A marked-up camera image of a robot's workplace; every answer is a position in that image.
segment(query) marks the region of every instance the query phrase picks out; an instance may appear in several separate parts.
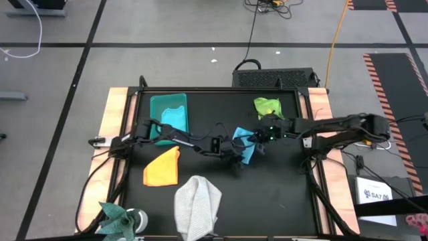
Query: white cable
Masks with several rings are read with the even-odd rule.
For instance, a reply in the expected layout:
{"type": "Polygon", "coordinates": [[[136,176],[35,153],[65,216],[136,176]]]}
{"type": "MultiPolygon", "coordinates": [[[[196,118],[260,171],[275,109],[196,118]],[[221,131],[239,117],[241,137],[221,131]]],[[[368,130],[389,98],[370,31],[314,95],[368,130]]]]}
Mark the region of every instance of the white cable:
{"type": "MultiPolygon", "coordinates": [[[[371,148],[371,146],[369,146],[369,145],[364,145],[364,144],[358,144],[358,143],[354,143],[356,146],[359,146],[359,147],[368,147],[368,148],[371,148]]],[[[376,147],[376,149],[378,149],[378,150],[389,150],[390,148],[391,148],[391,142],[389,142],[388,141],[388,147],[386,147],[386,148],[383,148],[383,147],[376,147]]]]}
{"type": "Polygon", "coordinates": [[[42,34],[42,32],[43,32],[43,28],[41,27],[41,19],[40,19],[39,13],[37,12],[37,10],[36,10],[36,8],[34,7],[34,5],[33,5],[32,3],[30,3],[30,1],[29,1],[29,0],[26,0],[26,1],[27,1],[27,3],[28,3],[28,4],[30,4],[30,5],[31,5],[31,7],[32,7],[32,8],[33,8],[33,10],[34,10],[35,15],[36,15],[36,16],[37,16],[37,18],[39,19],[39,25],[40,25],[39,43],[38,43],[38,45],[37,45],[37,51],[36,51],[36,53],[30,54],[30,55],[28,55],[28,56],[14,56],[13,54],[9,54],[9,53],[8,53],[8,52],[6,52],[4,49],[0,48],[0,50],[1,50],[3,53],[5,53],[7,56],[10,56],[10,57],[12,57],[12,58],[30,58],[30,57],[33,57],[34,55],[36,55],[36,54],[38,54],[38,53],[40,52],[41,34],[42,34]]]}

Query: lime green cloth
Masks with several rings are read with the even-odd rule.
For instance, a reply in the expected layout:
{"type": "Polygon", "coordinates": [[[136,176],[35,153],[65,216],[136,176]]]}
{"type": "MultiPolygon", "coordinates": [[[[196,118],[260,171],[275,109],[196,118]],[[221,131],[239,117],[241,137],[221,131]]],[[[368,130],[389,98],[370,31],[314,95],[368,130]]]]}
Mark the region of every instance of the lime green cloth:
{"type": "Polygon", "coordinates": [[[268,100],[266,98],[256,98],[254,100],[254,106],[259,113],[259,120],[266,114],[276,114],[280,118],[284,118],[281,113],[281,102],[279,99],[268,100]]]}

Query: wooden table frame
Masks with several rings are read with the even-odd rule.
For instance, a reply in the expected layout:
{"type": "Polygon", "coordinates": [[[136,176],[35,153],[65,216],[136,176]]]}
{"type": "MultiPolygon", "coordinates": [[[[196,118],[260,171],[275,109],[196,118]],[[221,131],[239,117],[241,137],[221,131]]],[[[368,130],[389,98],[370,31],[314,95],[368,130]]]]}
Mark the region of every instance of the wooden table frame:
{"type": "MultiPolygon", "coordinates": [[[[330,103],[328,101],[326,89],[324,88],[309,88],[309,100],[311,106],[311,113],[315,120],[321,120],[325,118],[332,118],[332,112],[330,103]]],[[[104,116],[100,127],[99,136],[102,137],[115,137],[120,134],[120,128],[122,125],[122,119],[125,113],[126,98],[128,95],[128,88],[111,88],[108,94],[106,108],[104,109],[104,116]]],[[[136,106],[137,95],[133,94],[130,99],[128,116],[126,117],[126,128],[125,133],[131,130],[134,110],[136,106]]],[[[300,96],[300,104],[302,109],[302,115],[304,118],[308,118],[308,111],[306,109],[305,98],[300,96]]],[[[322,136],[328,137],[334,135],[334,133],[323,133],[322,136]]],[[[103,151],[108,150],[107,148],[96,149],[94,155],[97,155],[103,151]]],[[[107,154],[101,155],[92,160],[90,174],[97,168],[101,162],[107,158],[107,154]]],[[[328,154],[328,158],[343,163],[342,155],[339,150],[332,150],[328,154]]],[[[119,182],[123,171],[123,160],[120,162],[118,177],[116,178],[119,182]]],[[[101,210],[98,202],[105,202],[110,186],[110,179],[114,166],[114,160],[109,160],[97,173],[94,174],[92,179],[89,181],[88,186],[82,200],[80,213],[78,216],[78,225],[81,230],[90,225],[91,221],[97,216],[101,210]]],[[[334,161],[323,162],[324,175],[326,184],[328,187],[328,196],[330,203],[334,206],[340,217],[348,224],[348,226],[354,230],[354,232],[360,232],[358,222],[356,219],[354,204],[352,202],[348,178],[346,171],[339,163],[334,161]]],[[[317,175],[317,167],[314,169],[314,175],[316,181],[319,183],[319,177],[317,175]]],[[[318,199],[318,209],[320,212],[320,221],[323,234],[329,234],[329,225],[326,210],[318,199]]],[[[337,234],[341,234],[338,227],[335,225],[337,234]]]]}

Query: blue cloth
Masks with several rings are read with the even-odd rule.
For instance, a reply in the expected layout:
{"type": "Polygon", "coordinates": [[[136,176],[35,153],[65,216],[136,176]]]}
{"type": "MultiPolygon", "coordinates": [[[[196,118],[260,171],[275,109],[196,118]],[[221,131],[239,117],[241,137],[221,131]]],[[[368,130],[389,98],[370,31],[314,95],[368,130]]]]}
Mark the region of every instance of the blue cloth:
{"type": "Polygon", "coordinates": [[[166,108],[162,112],[160,122],[162,124],[171,125],[176,129],[187,131],[185,107],[180,106],[178,108],[166,108]]]}
{"type": "MultiPolygon", "coordinates": [[[[247,130],[241,128],[241,127],[238,127],[238,128],[236,128],[235,134],[233,134],[233,138],[242,137],[242,136],[248,136],[248,135],[252,135],[252,134],[254,134],[254,133],[251,132],[251,131],[247,131],[247,130]]],[[[248,165],[249,164],[249,159],[253,155],[253,152],[254,152],[254,149],[255,149],[255,143],[251,142],[251,141],[248,141],[248,137],[242,137],[241,140],[243,142],[243,145],[245,145],[247,147],[242,152],[243,160],[241,162],[248,165]]]]}

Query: plant pot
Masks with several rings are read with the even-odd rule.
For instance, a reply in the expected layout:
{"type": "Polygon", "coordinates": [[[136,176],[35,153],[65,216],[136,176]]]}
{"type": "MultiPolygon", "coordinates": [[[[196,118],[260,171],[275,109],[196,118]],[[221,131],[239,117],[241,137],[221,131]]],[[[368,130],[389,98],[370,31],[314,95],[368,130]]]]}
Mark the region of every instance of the plant pot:
{"type": "Polygon", "coordinates": [[[135,230],[135,234],[141,233],[147,227],[147,224],[148,224],[147,214],[144,211],[142,211],[141,209],[137,208],[137,210],[138,210],[138,214],[140,214],[140,224],[138,225],[137,229],[135,230]]]}

